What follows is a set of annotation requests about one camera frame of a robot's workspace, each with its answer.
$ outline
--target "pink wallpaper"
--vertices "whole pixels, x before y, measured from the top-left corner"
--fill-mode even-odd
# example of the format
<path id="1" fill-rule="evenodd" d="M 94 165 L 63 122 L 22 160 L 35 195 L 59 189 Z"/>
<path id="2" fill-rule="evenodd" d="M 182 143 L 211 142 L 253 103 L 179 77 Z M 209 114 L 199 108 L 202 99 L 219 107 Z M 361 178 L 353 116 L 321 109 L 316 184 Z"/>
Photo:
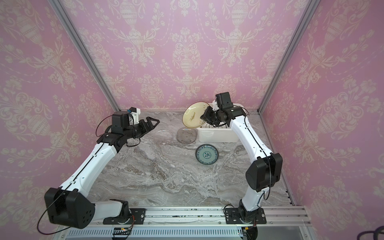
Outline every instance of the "pink wallpaper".
<path id="1" fill-rule="evenodd" d="M 320 240 L 384 225 L 383 8 L 322 0 L 263 116 Z"/>
<path id="2" fill-rule="evenodd" d="M 308 0 L 61 0 L 121 108 L 257 108 Z"/>
<path id="3" fill-rule="evenodd" d="M 0 24 L 1 238 L 51 239 L 36 230 L 43 196 L 113 111 L 46 0 L 0 1 Z M 43 218 L 44 232 L 56 227 Z"/>

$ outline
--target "yellow plate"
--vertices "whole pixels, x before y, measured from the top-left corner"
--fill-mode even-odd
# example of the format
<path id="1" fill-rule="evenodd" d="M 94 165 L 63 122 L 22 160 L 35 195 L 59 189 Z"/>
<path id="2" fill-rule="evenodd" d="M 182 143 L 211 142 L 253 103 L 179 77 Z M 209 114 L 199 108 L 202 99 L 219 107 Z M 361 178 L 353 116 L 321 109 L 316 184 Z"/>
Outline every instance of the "yellow plate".
<path id="1" fill-rule="evenodd" d="M 188 128 L 197 128 L 202 126 L 205 121 L 200 117 L 209 106 L 206 102 L 197 102 L 192 104 L 183 115 L 183 124 Z"/>

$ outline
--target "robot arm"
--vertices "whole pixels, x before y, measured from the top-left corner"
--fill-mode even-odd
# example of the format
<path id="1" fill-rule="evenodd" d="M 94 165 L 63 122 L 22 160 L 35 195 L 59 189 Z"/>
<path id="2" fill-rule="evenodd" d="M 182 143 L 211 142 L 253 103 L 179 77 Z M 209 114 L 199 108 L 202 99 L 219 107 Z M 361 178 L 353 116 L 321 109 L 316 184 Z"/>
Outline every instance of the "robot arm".
<path id="1" fill-rule="evenodd" d="M 205 110 L 201 119 L 213 126 L 220 126 L 222 122 L 228 125 L 239 137 L 251 161 L 246 172 L 249 186 L 239 203 L 241 219 L 250 222 L 261 207 L 261 198 L 279 181 L 283 159 L 261 141 L 244 110 L 233 106 L 228 92 L 217 94 L 213 106 Z"/>
<path id="2" fill-rule="evenodd" d="M 85 228 L 91 221 L 114 217 L 117 222 L 129 220 L 128 202 L 109 200 L 91 203 L 86 197 L 98 175 L 107 163 L 127 143 L 127 139 L 141 138 L 153 130 L 159 120 L 147 117 L 139 120 L 140 109 L 115 112 L 112 125 L 97 140 L 97 144 L 74 172 L 59 188 L 50 188 L 44 195 L 51 223 Z"/>

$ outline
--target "mounting plate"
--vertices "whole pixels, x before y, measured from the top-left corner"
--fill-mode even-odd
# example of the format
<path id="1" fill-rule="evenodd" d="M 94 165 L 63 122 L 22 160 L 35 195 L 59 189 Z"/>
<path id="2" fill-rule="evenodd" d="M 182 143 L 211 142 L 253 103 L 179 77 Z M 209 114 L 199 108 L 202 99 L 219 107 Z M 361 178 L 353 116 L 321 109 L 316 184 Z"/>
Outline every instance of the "mounting plate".
<path id="1" fill-rule="evenodd" d="M 145 211 L 146 209 L 137 209 L 137 208 L 129 208 L 131 210 L 132 215 L 135 217 L 135 225 L 142 225 L 145 219 Z M 103 220 L 104 225 L 110 224 L 118 224 L 113 217 L 108 217 Z"/>
<path id="2" fill-rule="evenodd" d="M 256 224 L 266 224 L 264 209 L 258 208 L 256 211 Z M 224 209 L 224 213 L 227 224 L 244 224 L 244 222 L 240 219 L 238 208 L 227 207 Z"/>

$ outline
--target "grey marble surface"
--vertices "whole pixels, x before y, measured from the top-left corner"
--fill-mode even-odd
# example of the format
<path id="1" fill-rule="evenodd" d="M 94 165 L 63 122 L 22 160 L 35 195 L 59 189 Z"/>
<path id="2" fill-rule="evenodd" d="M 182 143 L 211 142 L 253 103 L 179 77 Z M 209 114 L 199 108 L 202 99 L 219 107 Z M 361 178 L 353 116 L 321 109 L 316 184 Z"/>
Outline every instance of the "grey marble surface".
<path id="1" fill-rule="evenodd" d="M 107 164 L 93 184 L 90 201 L 127 200 L 130 206 L 210 206 L 238 205 L 247 189 L 245 172 L 249 157 L 240 141 L 211 143 L 219 151 L 212 165 L 196 160 L 201 142 L 182 144 L 176 140 L 183 127 L 183 112 L 142 112 L 160 124 L 136 147 L 123 147 Z M 251 112 L 250 123 L 268 146 L 259 116 Z M 282 182 L 272 187 L 262 205 L 289 205 Z"/>

